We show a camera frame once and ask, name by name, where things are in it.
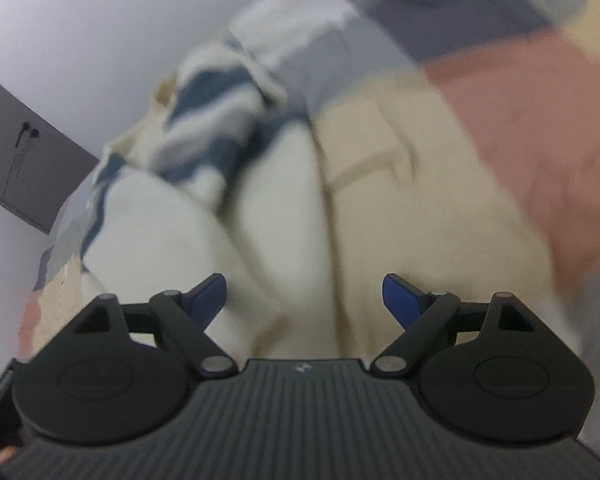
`wall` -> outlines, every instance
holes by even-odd
[[[0,0],[0,83],[94,155],[251,0]]]
[[[47,237],[0,206],[0,372],[17,354],[18,328]]]

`door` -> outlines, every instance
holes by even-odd
[[[0,204],[49,232],[97,159],[0,86]]]

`white logo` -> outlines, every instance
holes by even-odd
[[[294,366],[294,370],[296,372],[300,372],[301,374],[305,374],[307,372],[310,372],[312,370],[312,366],[309,363],[302,363],[298,366]]]

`ribbed black surface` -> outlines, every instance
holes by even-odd
[[[600,478],[600,462],[575,441],[476,444],[430,420],[404,383],[353,360],[309,364],[250,362],[200,386],[150,435],[101,449],[37,440],[2,470],[13,480]]]

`door handle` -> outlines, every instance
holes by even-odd
[[[24,134],[24,132],[28,131],[31,128],[31,125],[29,123],[27,123],[27,121],[22,123],[22,129],[20,130],[20,133],[18,134],[18,140],[16,140],[16,148],[20,145],[20,141],[22,140],[22,136]]]

